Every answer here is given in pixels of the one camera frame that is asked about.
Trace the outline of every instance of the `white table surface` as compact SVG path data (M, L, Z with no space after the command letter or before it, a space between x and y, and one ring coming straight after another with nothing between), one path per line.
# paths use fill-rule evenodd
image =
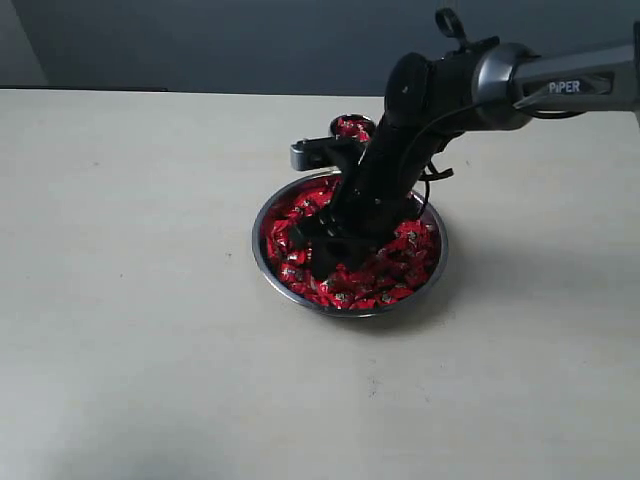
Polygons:
M345 323L262 278L288 146L380 99L0 91L0 479L636 479L631 115L438 157L450 263Z

